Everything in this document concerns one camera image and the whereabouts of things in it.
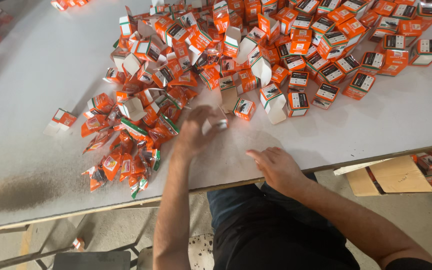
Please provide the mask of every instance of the jeans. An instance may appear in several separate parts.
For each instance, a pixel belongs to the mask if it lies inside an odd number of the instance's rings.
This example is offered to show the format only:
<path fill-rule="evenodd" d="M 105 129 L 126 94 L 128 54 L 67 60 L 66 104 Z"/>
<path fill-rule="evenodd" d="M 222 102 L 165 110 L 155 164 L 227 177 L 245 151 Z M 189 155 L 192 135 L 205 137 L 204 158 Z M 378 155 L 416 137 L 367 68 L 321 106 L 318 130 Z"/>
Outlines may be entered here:
<path fill-rule="evenodd" d="M 314 173 L 309 173 L 306 177 L 317 182 Z M 284 208 L 297 221 L 311 227 L 329 231 L 337 238 L 346 240 L 339 230 L 326 218 L 304 206 L 299 201 L 279 193 L 266 182 L 262 185 L 261 190 L 255 184 L 249 184 L 208 191 L 207 198 L 209 201 L 209 210 L 213 216 L 211 226 L 214 233 L 216 233 L 216 229 L 226 219 L 244 212 L 250 205 L 273 203 Z"/>

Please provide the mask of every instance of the hand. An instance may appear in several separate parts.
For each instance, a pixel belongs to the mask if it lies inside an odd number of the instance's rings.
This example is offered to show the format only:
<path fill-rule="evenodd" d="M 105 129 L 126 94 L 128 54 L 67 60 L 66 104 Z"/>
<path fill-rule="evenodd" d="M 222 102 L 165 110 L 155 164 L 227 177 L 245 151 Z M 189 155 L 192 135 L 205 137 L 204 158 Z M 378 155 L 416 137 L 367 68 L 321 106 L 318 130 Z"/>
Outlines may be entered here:
<path fill-rule="evenodd" d="M 183 122 L 181 131 L 177 135 L 174 144 L 174 154 L 181 157 L 192 159 L 211 142 L 218 134 L 217 127 L 213 126 L 206 135 L 203 135 L 203 123 L 208 117 L 214 116 L 213 109 L 210 106 L 199 106 L 194 108 L 188 118 Z"/>
<path fill-rule="evenodd" d="M 262 152 L 247 150 L 246 155 L 254 159 L 268 185 L 285 196 L 293 198 L 313 182 L 303 174 L 293 157 L 279 147 L 268 147 Z"/>

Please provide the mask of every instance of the table surface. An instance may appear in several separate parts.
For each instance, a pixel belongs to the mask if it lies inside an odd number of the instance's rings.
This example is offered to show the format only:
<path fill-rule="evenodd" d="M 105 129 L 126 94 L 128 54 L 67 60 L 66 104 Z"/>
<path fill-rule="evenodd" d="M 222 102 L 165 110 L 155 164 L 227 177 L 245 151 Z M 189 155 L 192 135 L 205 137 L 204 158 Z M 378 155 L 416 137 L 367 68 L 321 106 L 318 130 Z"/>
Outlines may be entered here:
<path fill-rule="evenodd" d="M 101 78 L 112 66 L 125 4 L 135 15 L 147 12 L 150 0 L 94 0 L 67 12 L 46 1 L 13 3 L 20 15 L 0 44 L 0 226 L 132 200 L 127 181 L 90 193 L 89 178 L 81 175 L 109 153 L 107 144 L 82 155 L 93 136 L 81 138 L 80 126 L 89 99 L 120 88 Z M 432 26 L 422 38 L 432 39 Z M 359 60 L 374 46 L 364 41 L 354 55 Z M 311 81 L 310 100 L 315 88 Z M 191 107 L 220 99 L 201 82 L 197 91 Z M 247 149 L 283 147 L 301 169 L 310 169 L 432 146 L 432 65 L 378 75 L 361 101 L 339 95 L 327 111 L 312 106 L 306 116 L 277 125 L 267 119 L 258 92 L 242 97 L 256 102 L 255 115 L 250 122 L 229 116 L 230 128 L 193 162 L 190 189 L 262 177 Z M 58 108 L 76 113 L 77 121 L 66 132 L 44 135 Z M 161 167 L 137 199 L 162 194 L 170 151 L 171 142 L 162 146 Z"/>

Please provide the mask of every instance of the forearm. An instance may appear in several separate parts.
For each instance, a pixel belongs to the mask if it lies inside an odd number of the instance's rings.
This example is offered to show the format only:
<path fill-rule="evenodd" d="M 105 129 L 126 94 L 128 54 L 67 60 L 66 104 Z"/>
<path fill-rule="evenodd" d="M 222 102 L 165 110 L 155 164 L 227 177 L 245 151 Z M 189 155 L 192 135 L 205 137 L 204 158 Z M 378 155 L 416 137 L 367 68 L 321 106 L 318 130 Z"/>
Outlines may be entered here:
<path fill-rule="evenodd" d="M 188 171 L 191 159 L 175 151 L 169 169 L 156 227 L 154 269 L 188 269 L 189 196 Z"/>
<path fill-rule="evenodd" d="M 386 218 L 314 181 L 292 196 L 327 218 L 358 249 L 382 269 L 397 258 L 413 257 L 432 263 L 432 256 Z"/>

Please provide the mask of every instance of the person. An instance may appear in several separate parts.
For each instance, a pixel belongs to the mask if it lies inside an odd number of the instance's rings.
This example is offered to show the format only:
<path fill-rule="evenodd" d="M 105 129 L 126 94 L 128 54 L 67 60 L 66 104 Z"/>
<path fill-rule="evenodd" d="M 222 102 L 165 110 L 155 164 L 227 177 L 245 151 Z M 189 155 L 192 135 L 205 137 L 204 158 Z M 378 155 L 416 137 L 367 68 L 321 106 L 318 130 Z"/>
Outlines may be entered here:
<path fill-rule="evenodd" d="M 169 161 L 154 230 L 155 270 L 190 269 L 191 160 L 216 136 L 202 125 L 212 109 L 197 107 L 183 122 Z M 432 270 L 432 256 L 386 218 L 341 197 L 302 173 L 278 147 L 247 150 L 265 177 L 256 185 L 207 193 L 215 229 L 215 270 L 360 269 L 346 239 L 385 270 Z"/>

